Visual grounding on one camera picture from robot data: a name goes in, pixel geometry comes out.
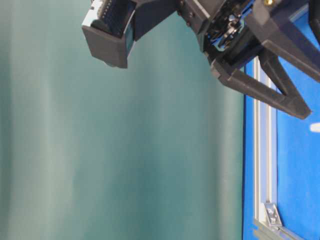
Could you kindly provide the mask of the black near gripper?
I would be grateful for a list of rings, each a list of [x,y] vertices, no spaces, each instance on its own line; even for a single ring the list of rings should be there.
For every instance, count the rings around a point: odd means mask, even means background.
[[[224,86],[305,119],[312,111],[278,56],[320,81],[320,51],[291,21],[306,5],[308,24],[319,40],[318,0],[178,0],[176,10],[195,33],[212,74]],[[257,56],[279,92],[241,70]]]

